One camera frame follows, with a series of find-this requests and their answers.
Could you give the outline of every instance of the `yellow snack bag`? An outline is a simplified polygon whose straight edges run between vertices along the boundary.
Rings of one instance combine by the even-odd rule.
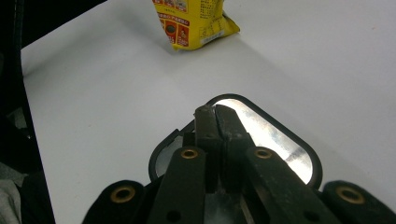
[[[174,49],[198,49],[239,32],[222,10],[223,0],[152,0]]]

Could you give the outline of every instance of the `white tabletop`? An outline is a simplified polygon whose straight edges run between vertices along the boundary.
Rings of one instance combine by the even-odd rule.
[[[247,97],[396,210],[396,2],[240,0],[238,35],[173,51],[151,1],[110,0],[22,52],[57,223],[109,184],[147,184],[152,150],[223,93]]]

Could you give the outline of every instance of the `reflective metal surface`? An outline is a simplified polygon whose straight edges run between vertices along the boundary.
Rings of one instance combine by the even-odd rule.
[[[272,123],[235,99],[223,99],[217,101],[213,106],[215,105],[226,105],[234,109],[257,147],[268,147],[275,151],[305,184],[311,180],[313,164],[308,153]],[[181,146],[182,137],[179,136],[161,151],[155,162],[157,176],[166,172],[173,152]]]

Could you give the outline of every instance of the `brass screw hole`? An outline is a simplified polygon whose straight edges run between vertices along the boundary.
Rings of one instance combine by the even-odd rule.
[[[340,196],[340,198],[342,198],[344,201],[354,204],[364,203],[363,195],[361,195],[360,192],[358,192],[353,188],[347,186],[341,186],[338,187],[335,191],[338,194],[338,196]]]
[[[111,192],[110,199],[113,203],[127,203],[135,194],[136,191],[132,186],[120,186]]]
[[[194,149],[186,149],[181,152],[181,157],[184,159],[194,159],[198,156],[198,152]]]
[[[272,153],[268,149],[257,149],[255,154],[260,159],[268,159],[272,157]]]

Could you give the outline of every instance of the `gray fabric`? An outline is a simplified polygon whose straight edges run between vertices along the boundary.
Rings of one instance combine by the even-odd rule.
[[[12,180],[0,180],[0,224],[21,224],[21,196]]]
[[[12,180],[18,187],[22,187],[23,179],[27,175],[21,174],[20,172],[12,169],[11,167],[0,162],[0,180]]]

